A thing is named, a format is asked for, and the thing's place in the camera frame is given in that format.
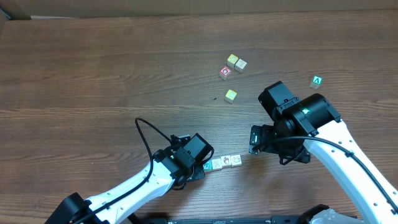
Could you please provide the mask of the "green framed wooden block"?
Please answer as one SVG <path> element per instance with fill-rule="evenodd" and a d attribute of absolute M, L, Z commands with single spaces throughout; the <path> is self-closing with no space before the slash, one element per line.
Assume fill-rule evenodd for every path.
<path fill-rule="evenodd" d="M 207 161 L 206 163 L 203 164 L 203 170 L 205 172 L 211 172 L 213 170 L 213 164 L 212 164 L 211 160 L 209 160 L 209 161 Z"/>

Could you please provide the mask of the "number two wooden block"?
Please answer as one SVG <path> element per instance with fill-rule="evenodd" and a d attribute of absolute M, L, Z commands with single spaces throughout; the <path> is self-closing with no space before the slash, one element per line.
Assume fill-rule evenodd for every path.
<path fill-rule="evenodd" d="M 221 170 L 223 168 L 221 159 L 212 159 L 211 164 L 213 170 Z"/>

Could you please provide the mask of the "acorn picture wooden block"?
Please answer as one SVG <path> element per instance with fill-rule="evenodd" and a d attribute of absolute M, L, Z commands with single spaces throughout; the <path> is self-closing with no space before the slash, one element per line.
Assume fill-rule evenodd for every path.
<path fill-rule="evenodd" d="M 231 167 L 232 166 L 231 156 L 230 155 L 221 156 L 221 165 L 222 167 Z"/>

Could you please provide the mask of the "animal picture wooden block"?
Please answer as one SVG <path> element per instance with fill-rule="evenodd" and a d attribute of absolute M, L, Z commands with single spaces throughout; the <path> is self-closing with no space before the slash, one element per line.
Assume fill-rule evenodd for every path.
<path fill-rule="evenodd" d="M 241 166 L 242 160 L 240 155 L 231 155 L 231 165 L 232 166 Z"/>

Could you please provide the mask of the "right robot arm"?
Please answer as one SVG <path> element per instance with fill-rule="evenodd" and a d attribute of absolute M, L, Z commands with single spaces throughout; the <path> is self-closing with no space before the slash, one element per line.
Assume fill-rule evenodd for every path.
<path fill-rule="evenodd" d="M 249 152 L 277 154 L 281 165 L 315 156 L 362 216 L 361 223 L 397 223 L 397 189 L 359 148 L 339 112 L 321 94 L 300 99 L 277 82 L 258 100 L 274 124 L 253 126 Z"/>

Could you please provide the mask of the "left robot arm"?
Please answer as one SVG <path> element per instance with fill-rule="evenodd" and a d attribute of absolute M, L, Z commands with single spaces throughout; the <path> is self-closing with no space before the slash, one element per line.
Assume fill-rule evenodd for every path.
<path fill-rule="evenodd" d="M 156 151 L 135 176 L 85 200 L 76 192 L 69 195 L 45 223 L 122 223 L 147 202 L 204 178 L 203 164 L 213 154 L 214 148 L 198 133 L 171 136 L 170 146 Z"/>

